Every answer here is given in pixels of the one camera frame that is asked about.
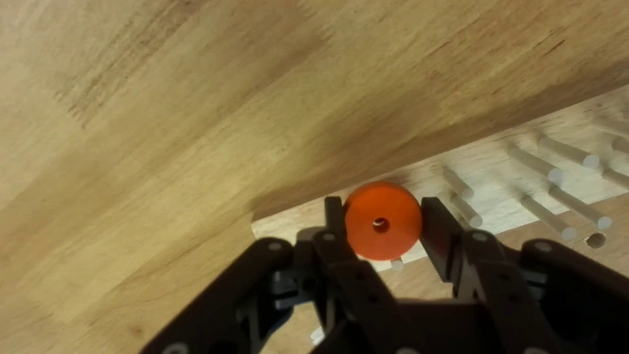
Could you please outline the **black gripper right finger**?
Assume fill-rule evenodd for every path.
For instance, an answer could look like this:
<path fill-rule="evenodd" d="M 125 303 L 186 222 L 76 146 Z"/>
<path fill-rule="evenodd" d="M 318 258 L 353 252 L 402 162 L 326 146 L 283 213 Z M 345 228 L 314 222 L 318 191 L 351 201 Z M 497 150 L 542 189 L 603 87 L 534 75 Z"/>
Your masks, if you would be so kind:
<path fill-rule="evenodd" d="M 629 354 L 629 278 L 548 238 L 513 250 L 420 201 L 428 260 L 452 295 L 406 301 L 420 354 Z"/>

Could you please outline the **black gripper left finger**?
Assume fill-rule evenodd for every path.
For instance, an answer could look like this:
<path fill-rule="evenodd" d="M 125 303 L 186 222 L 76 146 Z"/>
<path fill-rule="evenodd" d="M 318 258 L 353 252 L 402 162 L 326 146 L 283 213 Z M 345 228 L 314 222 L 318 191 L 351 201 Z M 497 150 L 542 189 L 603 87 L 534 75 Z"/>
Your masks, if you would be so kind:
<path fill-rule="evenodd" d="M 418 354 L 412 323 L 349 250 L 340 197 L 324 199 L 324 221 L 300 230 L 294 246 L 253 242 L 141 354 L 255 354 L 302 303 L 316 309 L 324 329 L 312 354 Z"/>

